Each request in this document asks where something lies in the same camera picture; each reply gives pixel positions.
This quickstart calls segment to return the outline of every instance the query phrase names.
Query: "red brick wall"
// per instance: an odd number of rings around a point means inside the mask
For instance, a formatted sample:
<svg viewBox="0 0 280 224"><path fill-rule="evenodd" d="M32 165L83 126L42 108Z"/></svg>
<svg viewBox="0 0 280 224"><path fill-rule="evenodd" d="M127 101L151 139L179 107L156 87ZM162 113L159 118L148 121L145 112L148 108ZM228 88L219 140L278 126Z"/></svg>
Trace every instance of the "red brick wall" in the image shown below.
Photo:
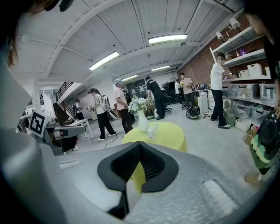
<svg viewBox="0 0 280 224"><path fill-rule="evenodd" d="M244 14L241 14L237 20L240 22L240 30L243 31L247 27L249 27L249 22ZM226 34L226 31L223 30L222 35L224 36L224 41L228 40L228 36ZM228 31L228 34L230 37L234 37L237 35L239 31L237 30L230 30ZM213 56L209 50L210 47L212 49L216 49L218 46L220 46L222 43L221 40L219 40L217 37L215 37L202 51L200 51L195 57L193 57L186 65L184 65L179 71L178 71L178 77L181 72L185 73L187 77L190 77L195 85L198 85L199 83L206 83L210 84L210 73L212 66L214 64ZM263 38L259 38L247 45L242 46L241 48L245 49L246 52L250 52L253 50L258 50L263 48ZM235 51L230 52L233 56L236 56ZM236 74L237 70L245 70L247 69L247 65L249 64L255 64L259 63L263 67L263 74L265 74L264 67L267 66L266 59L257 60L254 62L250 62L248 64L235 66L232 68L229 68L229 70Z"/></svg>

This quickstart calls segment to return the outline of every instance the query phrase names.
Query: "fluorescent light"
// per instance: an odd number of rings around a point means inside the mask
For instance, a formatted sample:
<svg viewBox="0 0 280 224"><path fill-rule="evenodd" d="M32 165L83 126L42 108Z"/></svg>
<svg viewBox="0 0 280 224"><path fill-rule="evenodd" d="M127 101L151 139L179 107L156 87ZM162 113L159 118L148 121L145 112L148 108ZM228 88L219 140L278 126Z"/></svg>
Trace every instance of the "fluorescent light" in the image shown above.
<svg viewBox="0 0 280 224"><path fill-rule="evenodd" d="M154 68L151 71L156 71L156 70L160 70L160 69L164 69L164 68L169 68L170 65L164 66L164 67L160 67L160 68Z"/></svg>
<svg viewBox="0 0 280 224"><path fill-rule="evenodd" d="M186 40L188 37L187 34L181 34L181 35L168 35L168 36L162 36L162 37L153 37L149 39L150 44L168 41L168 40Z"/></svg>
<svg viewBox="0 0 280 224"><path fill-rule="evenodd" d="M114 53L110 54L109 56L103 58L101 61L98 61L96 64L91 66L89 69L93 71L94 69L97 69L101 65L105 64L106 62L108 62L109 60L112 60L113 58L115 58L117 56L119 56L119 54L115 51Z"/></svg>
<svg viewBox="0 0 280 224"><path fill-rule="evenodd" d="M125 81L125 80L128 80L128 79L132 79L132 78L135 78L135 77L137 77L137 75L133 75L133 76L131 76L131 77L128 77L128 78L122 79L122 81Z"/></svg>

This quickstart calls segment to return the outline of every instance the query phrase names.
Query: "yellow tablecloth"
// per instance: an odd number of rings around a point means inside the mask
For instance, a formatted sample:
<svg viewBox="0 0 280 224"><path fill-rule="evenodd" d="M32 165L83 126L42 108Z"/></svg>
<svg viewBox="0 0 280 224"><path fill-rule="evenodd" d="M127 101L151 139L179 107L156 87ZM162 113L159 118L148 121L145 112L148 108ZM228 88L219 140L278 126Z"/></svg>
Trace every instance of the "yellow tablecloth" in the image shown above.
<svg viewBox="0 0 280 224"><path fill-rule="evenodd" d="M150 122L150 126L155 126L156 124L158 124L158 129L153 140L149 139L147 132L141 132L137 127L124 136L122 144L143 141L169 147L181 152L188 152L185 134L181 127L169 122ZM138 164L132 174L132 179L137 192L141 193L141 186L146 182L141 163Z"/></svg>

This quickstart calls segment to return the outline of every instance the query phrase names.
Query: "white vase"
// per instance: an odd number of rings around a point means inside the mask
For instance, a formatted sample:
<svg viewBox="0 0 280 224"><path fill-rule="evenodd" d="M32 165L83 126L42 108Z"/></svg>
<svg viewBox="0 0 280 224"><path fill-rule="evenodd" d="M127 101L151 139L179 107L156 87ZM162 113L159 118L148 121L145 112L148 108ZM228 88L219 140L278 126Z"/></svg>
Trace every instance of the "white vase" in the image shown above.
<svg viewBox="0 0 280 224"><path fill-rule="evenodd" d="M144 110L138 111L138 128L140 131L148 131L149 129L149 121L144 115Z"/></svg>

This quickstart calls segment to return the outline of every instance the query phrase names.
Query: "blue cap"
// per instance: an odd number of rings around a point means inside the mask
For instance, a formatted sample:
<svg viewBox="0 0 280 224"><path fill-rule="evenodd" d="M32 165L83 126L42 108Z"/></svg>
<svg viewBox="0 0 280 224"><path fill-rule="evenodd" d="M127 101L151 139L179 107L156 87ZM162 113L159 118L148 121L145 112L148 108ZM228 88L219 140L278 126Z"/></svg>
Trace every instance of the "blue cap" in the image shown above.
<svg viewBox="0 0 280 224"><path fill-rule="evenodd" d="M115 80L115 84L119 83L119 82L123 82L121 79L116 79Z"/></svg>

